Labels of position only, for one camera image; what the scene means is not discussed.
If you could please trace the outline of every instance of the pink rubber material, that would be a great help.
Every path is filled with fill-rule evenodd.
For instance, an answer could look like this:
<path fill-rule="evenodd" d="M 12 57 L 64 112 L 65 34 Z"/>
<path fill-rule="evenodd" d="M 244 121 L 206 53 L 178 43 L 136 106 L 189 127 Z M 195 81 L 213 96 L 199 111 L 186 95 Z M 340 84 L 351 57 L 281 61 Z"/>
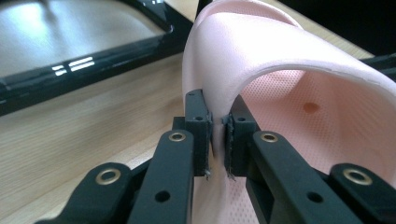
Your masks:
<path fill-rule="evenodd" d="M 229 179 L 222 165 L 221 119 L 238 94 L 262 130 L 284 135 L 313 167 L 352 162 L 396 186 L 396 84 L 274 7 L 216 1 L 200 13 L 183 58 L 183 94 L 195 89 L 214 129 L 212 176 L 195 178 L 193 223 L 257 223 L 245 179 Z"/>

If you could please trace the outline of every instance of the black bracket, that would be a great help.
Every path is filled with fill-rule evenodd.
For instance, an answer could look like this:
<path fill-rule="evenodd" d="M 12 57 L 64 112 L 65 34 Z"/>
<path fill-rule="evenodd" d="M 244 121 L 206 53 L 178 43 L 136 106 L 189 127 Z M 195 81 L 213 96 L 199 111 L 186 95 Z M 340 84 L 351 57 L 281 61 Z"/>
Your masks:
<path fill-rule="evenodd" d="M 316 171 L 281 134 L 258 130 L 242 97 L 225 125 L 225 168 L 247 178 L 261 224 L 396 223 L 391 185 L 354 164 Z M 191 223 L 193 178 L 209 173 L 211 129 L 202 91 L 189 92 L 186 117 L 174 119 L 150 161 L 132 171 L 118 163 L 92 169 L 59 216 L 37 223 Z"/>

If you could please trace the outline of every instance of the metal grommet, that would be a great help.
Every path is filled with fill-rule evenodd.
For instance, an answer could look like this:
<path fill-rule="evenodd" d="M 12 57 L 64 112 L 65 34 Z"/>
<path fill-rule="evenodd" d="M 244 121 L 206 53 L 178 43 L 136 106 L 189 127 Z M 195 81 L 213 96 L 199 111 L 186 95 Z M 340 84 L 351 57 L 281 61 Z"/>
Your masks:
<path fill-rule="evenodd" d="M 171 133 L 169 135 L 169 140 L 172 142 L 181 142 L 186 139 L 186 134 L 184 133 Z"/>
<path fill-rule="evenodd" d="M 346 179 L 352 181 L 355 184 L 365 185 L 365 186 L 373 184 L 373 179 L 360 170 L 345 169 L 343 174 Z"/>
<path fill-rule="evenodd" d="M 105 174 L 112 173 L 113 176 L 110 178 L 104 178 Z M 116 182 L 118 179 L 120 179 L 121 172 L 118 169 L 115 168 L 107 168 L 103 171 L 101 171 L 97 176 L 96 176 L 96 183 L 98 185 L 109 185 L 114 182 Z"/>
<path fill-rule="evenodd" d="M 262 141 L 265 141 L 265 142 L 269 142 L 269 143 L 277 142 L 276 135 L 273 135 L 271 133 L 263 133 L 261 138 L 262 138 Z"/>

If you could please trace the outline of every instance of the screw hole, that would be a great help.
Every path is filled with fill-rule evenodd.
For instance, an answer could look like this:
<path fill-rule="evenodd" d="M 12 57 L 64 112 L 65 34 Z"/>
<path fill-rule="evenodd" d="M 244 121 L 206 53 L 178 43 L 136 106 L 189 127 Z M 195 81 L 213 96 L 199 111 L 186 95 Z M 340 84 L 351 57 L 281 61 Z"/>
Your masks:
<path fill-rule="evenodd" d="M 306 197 L 314 203 L 323 203 L 323 198 L 320 196 L 320 194 L 315 193 L 315 192 L 308 192 L 306 194 Z"/>
<path fill-rule="evenodd" d="M 159 203 L 164 203 L 164 202 L 168 201 L 170 198 L 171 198 L 171 195 L 166 190 L 160 191 L 155 195 L 155 201 L 157 201 Z"/>
<path fill-rule="evenodd" d="M 95 181 L 98 185 L 109 185 L 116 182 L 121 176 L 121 172 L 115 168 L 108 168 L 100 172 Z"/>
<path fill-rule="evenodd" d="M 355 184 L 365 186 L 373 184 L 373 179 L 362 171 L 356 169 L 345 169 L 343 174 L 346 179 L 352 181 Z"/>
<path fill-rule="evenodd" d="M 277 137 L 271 133 L 262 134 L 262 140 L 269 143 L 277 142 Z"/>
<path fill-rule="evenodd" d="M 169 139 L 173 142 L 181 142 L 186 139 L 186 135 L 184 133 L 171 133 Z"/>

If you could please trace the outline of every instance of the wooden table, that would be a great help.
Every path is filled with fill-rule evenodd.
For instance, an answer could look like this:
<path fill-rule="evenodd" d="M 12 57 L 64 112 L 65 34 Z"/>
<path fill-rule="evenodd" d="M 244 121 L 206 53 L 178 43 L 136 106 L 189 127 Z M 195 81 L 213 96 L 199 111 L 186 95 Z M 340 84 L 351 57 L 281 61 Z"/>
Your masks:
<path fill-rule="evenodd" d="M 168 0 L 190 20 L 197 0 Z M 274 0 L 311 33 L 357 57 L 371 55 Z M 0 117 L 0 223 L 54 217 L 93 167 L 134 168 L 183 116 L 178 54 Z"/>

